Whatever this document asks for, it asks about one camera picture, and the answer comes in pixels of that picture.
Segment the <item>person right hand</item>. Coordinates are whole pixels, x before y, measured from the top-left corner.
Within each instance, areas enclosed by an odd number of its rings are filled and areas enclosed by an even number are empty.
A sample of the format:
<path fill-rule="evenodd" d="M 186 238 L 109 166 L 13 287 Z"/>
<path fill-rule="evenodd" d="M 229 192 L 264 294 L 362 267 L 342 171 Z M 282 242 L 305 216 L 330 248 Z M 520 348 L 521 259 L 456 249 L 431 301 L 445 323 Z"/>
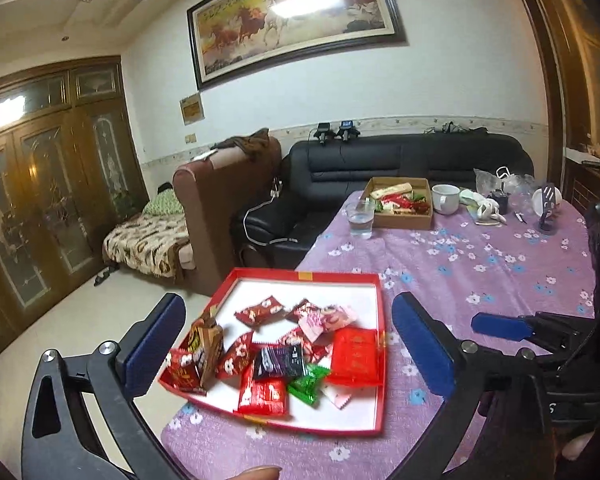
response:
<path fill-rule="evenodd" d="M 595 432 L 590 431 L 586 434 L 580 434 L 573 439 L 571 439 L 567 444 L 562 447 L 560 451 L 560 456 L 565 460 L 569 460 L 570 462 L 575 462 L 580 455 L 583 453 L 585 448 L 588 446 L 592 437 L 594 437 Z"/>

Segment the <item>person left hand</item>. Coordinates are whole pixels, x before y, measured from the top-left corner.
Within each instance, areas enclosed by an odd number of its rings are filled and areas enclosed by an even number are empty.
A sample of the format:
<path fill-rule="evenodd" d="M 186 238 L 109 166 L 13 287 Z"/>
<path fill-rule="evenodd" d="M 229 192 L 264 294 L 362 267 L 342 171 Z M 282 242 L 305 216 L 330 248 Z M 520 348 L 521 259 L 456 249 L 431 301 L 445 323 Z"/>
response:
<path fill-rule="evenodd" d="M 242 471 L 230 480 L 278 480 L 282 468 L 274 465 L 262 465 Z"/>

